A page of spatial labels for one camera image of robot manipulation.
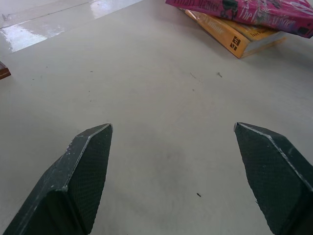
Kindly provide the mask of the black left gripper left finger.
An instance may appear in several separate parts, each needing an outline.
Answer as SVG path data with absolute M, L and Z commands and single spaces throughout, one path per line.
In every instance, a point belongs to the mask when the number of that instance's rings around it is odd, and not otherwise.
M 105 123 L 75 136 L 40 177 L 6 235 L 89 235 L 103 193 L 113 127 Z

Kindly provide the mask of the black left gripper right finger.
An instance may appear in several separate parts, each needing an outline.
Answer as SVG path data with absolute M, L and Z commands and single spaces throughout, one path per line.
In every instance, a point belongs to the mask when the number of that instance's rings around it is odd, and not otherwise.
M 283 135 L 237 122 L 246 177 L 275 235 L 313 233 L 313 166 Z

